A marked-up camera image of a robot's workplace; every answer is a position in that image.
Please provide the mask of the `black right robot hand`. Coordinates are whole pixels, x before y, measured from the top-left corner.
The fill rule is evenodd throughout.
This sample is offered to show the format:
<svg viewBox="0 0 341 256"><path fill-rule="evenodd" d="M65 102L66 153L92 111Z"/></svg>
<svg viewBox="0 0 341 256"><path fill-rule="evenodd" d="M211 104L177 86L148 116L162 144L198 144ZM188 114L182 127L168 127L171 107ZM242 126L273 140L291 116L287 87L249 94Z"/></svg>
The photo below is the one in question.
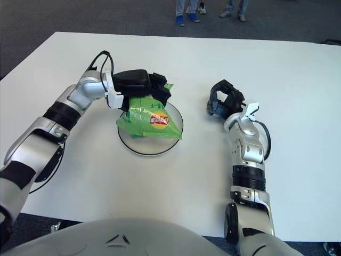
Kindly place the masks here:
<svg viewBox="0 0 341 256"><path fill-rule="evenodd" d="M226 94L224 101L218 99L218 91ZM230 82L223 79L216 83L210 90L207 112L210 116L217 115L227 120L232 114L242 112L242 106L245 105L243 103L244 100L243 94Z"/></svg>

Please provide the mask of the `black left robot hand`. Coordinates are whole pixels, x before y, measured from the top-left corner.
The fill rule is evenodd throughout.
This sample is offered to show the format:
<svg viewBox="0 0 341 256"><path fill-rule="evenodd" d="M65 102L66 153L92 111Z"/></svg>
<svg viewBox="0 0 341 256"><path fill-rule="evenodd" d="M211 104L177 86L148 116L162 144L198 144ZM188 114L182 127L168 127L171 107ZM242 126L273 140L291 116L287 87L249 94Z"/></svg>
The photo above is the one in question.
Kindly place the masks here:
<svg viewBox="0 0 341 256"><path fill-rule="evenodd" d="M157 73L148 74L144 69L135 69L116 73L112 78L114 89L124 96L120 108L122 111L129 110L129 100L132 98L151 95L165 106L171 97L170 90L166 87L166 77Z"/></svg>

